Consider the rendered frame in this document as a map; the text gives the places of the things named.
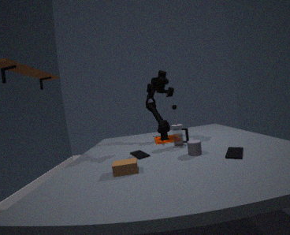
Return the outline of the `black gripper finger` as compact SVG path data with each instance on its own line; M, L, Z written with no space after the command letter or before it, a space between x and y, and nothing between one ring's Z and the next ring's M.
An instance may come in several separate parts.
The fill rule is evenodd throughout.
M171 96L172 95L172 91L173 91L173 89L172 88L169 88L166 97Z
M153 85L150 85L149 86L149 91L148 93L151 93L152 95L154 94L154 86Z

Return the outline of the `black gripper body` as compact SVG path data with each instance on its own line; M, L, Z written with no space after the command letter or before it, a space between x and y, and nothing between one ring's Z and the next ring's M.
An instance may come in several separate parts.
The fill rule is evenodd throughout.
M147 85L147 92L149 91L149 86L150 86L150 85L153 85L153 84L148 84L148 85ZM162 93L162 94L163 94L163 93L167 93L168 90L165 90L164 87L165 87L165 86L159 84L157 87L154 86L154 90L156 90L157 93ZM174 88L172 88L172 89L173 89L173 91L172 91L172 95L171 95L171 96L173 96L173 93L174 93Z

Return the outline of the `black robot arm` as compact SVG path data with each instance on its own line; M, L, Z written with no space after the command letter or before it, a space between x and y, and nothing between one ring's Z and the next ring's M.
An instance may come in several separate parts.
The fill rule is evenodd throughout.
M166 71L159 70L158 77L151 79L151 83L153 84L153 86L157 87L159 84L165 86L166 84L168 84L169 80L166 79L166 74L167 74ZM148 102L149 99L152 99L153 102L149 103ZM161 115L156 110L154 95L152 95L151 93L148 93L147 95L146 108L152 112L152 114L154 115L154 117L156 118L158 122L158 133L161 133L160 140L161 141L169 140L167 132L169 132L170 130L170 125L167 120L162 119Z

